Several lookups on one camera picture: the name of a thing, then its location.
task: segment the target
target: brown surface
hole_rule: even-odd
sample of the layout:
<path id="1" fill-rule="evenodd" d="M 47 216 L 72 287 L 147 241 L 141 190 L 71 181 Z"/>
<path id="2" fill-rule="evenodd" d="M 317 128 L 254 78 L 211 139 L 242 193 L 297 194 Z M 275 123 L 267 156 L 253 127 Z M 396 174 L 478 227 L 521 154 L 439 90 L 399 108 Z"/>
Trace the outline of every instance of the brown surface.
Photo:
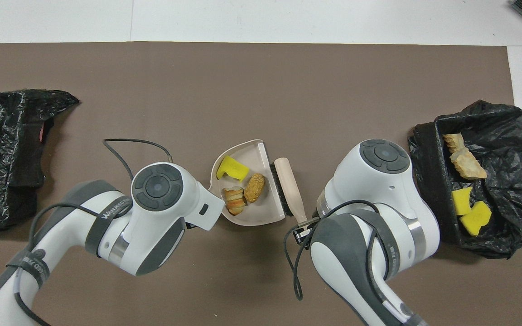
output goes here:
<path id="1" fill-rule="evenodd" d="M 103 138 L 161 143 L 205 186 L 220 153 L 260 138 L 270 159 L 290 159 L 309 214 L 361 140 L 405 146 L 412 126 L 437 115 L 478 99 L 513 103 L 506 49 L 499 47 L 0 44 L 0 91 L 38 87 L 82 102 L 52 130 L 41 208 L 89 179 L 128 192 L 128 176 Z M 163 158 L 147 146 L 116 148 L 135 170 Z M 170 260 L 143 277 L 74 248 L 34 309 L 58 325 L 360 324 L 319 279 L 308 253 L 299 267 L 304 300 L 296 300 L 282 252 L 293 224 L 287 218 L 240 227 L 221 217 L 210 232 L 187 232 Z M 27 229 L 0 235 L 0 272 Z M 296 249 L 293 241 L 289 247 Z M 441 245 L 390 286 L 431 325 L 522 324 L 522 249 L 511 260 L 486 260 Z"/>

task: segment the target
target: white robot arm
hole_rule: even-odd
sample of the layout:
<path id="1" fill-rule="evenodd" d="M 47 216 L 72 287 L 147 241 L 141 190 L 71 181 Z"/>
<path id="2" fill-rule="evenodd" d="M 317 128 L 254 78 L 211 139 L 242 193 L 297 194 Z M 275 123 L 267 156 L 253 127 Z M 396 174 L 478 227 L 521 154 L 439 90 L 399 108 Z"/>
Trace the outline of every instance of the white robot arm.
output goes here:
<path id="1" fill-rule="evenodd" d="M 173 163 L 143 168 L 132 180 L 131 193 L 132 198 L 124 196 L 96 180 L 79 184 L 64 197 L 0 276 L 0 326 L 45 325 L 29 307 L 71 246 L 84 246 L 132 275 L 147 274 L 172 254 L 186 225 L 210 230 L 224 206 Z"/>
<path id="2" fill-rule="evenodd" d="M 382 139 L 358 144 L 319 196 L 317 215 L 302 246 L 309 244 L 321 278 L 361 320 L 425 326 L 385 282 L 435 253 L 440 239 L 406 151 Z"/>

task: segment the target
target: bread piece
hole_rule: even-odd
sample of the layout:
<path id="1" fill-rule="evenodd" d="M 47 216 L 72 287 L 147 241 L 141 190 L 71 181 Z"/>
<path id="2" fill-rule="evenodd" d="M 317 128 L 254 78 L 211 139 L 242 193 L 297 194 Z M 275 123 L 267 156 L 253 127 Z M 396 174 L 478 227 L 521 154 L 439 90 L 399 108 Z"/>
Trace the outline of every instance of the bread piece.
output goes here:
<path id="1" fill-rule="evenodd" d="M 487 177 L 487 171 L 480 166 L 473 153 L 466 147 L 450 155 L 450 160 L 460 176 L 467 180 L 485 179 Z"/>
<path id="2" fill-rule="evenodd" d="M 245 209 L 245 201 L 243 198 L 239 198 L 236 200 L 231 200 L 227 202 L 227 210 L 231 215 L 238 215 L 239 213 L 242 213 Z"/>
<path id="3" fill-rule="evenodd" d="M 265 176 L 261 173 L 255 173 L 249 179 L 249 183 L 247 184 L 247 188 L 245 188 L 245 199 L 248 202 L 256 202 L 263 191 L 263 187 L 265 186 Z"/>
<path id="4" fill-rule="evenodd" d="M 443 134 L 443 138 L 450 153 L 455 153 L 465 148 L 462 134 Z"/>
<path id="5" fill-rule="evenodd" d="M 243 198 L 243 188 L 241 187 L 233 187 L 233 188 L 224 188 L 224 197 L 225 201 L 237 200 L 239 198 Z"/>
<path id="6" fill-rule="evenodd" d="M 231 215 L 238 215 L 245 209 L 245 200 L 243 198 L 243 188 L 233 187 L 224 188 L 225 206 Z"/>

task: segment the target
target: yellow sponge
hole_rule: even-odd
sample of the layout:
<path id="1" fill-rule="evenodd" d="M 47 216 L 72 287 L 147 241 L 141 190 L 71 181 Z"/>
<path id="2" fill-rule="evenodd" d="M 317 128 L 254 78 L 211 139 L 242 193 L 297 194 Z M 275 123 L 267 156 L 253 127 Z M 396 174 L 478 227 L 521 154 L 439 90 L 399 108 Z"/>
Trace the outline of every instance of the yellow sponge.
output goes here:
<path id="1" fill-rule="evenodd" d="M 490 219 L 491 209 L 483 201 L 476 202 L 470 213 L 460 217 L 464 228 L 475 237 L 479 234 L 480 228 L 487 225 Z"/>
<path id="2" fill-rule="evenodd" d="M 226 155 L 223 157 L 223 161 L 221 161 L 219 169 L 217 170 L 217 179 L 222 178 L 225 173 L 230 177 L 243 181 L 247 173 L 249 173 L 249 168 L 239 163 L 236 159 Z"/>
<path id="3" fill-rule="evenodd" d="M 470 192 L 472 189 L 472 187 L 467 187 L 452 192 L 454 211 L 458 216 L 470 213 Z"/>

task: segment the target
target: black plastic bag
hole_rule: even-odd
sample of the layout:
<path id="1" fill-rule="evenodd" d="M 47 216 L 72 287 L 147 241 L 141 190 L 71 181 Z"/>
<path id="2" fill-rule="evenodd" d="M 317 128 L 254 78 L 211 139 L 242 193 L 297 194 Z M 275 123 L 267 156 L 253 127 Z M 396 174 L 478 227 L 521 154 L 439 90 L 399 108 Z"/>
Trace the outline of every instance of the black plastic bag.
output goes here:
<path id="1" fill-rule="evenodd" d="M 77 103 L 65 91 L 0 93 L 0 230 L 35 215 L 36 190 L 44 183 L 44 130 L 52 117 Z"/>
<path id="2" fill-rule="evenodd" d="M 466 180 L 454 168 L 442 135 L 457 133 L 487 179 Z M 486 258 L 510 258 L 522 247 L 521 109 L 477 101 L 415 126 L 408 142 L 420 194 L 439 221 L 442 241 Z M 451 191 L 468 186 L 473 186 L 471 205 L 483 201 L 493 213 L 477 237 L 459 224 L 452 203 Z"/>

